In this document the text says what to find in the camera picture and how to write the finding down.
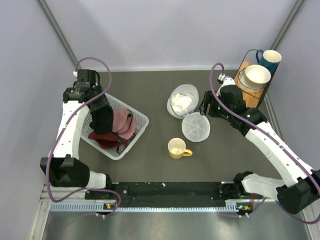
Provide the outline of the black bra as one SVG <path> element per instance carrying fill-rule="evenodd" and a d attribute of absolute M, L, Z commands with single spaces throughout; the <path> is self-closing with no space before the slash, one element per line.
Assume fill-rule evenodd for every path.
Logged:
<path fill-rule="evenodd" d="M 92 103 L 89 110 L 92 118 L 89 126 L 97 135 L 103 135 L 113 131 L 114 112 L 108 103 Z"/>

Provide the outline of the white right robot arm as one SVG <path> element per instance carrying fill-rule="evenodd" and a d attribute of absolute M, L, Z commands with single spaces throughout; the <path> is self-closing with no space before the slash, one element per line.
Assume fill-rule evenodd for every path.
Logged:
<path fill-rule="evenodd" d="M 218 91 L 207 90 L 199 111 L 201 115 L 222 118 L 253 143 L 280 174 L 280 179 L 251 171 L 234 178 L 233 192 L 239 198 L 258 194 L 275 201 L 290 214 L 297 214 L 320 197 L 320 172 L 302 161 L 275 133 L 257 108 L 247 108 L 242 90 L 235 81 L 220 74 Z"/>

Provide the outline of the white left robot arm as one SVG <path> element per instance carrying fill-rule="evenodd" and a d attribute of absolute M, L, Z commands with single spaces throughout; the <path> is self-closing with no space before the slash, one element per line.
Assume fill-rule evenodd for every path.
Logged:
<path fill-rule="evenodd" d="M 95 70 L 80 69 L 76 81 L 62 96 L 62 118 L 54 147 L 40 160 L 47 187 L 96 189 L 102 198 L 114 191 L 104 173 L 96 173 L 79 160 L 79 143 L 86 117 L 95 134 L 112 132 L 114 113 Z"/>

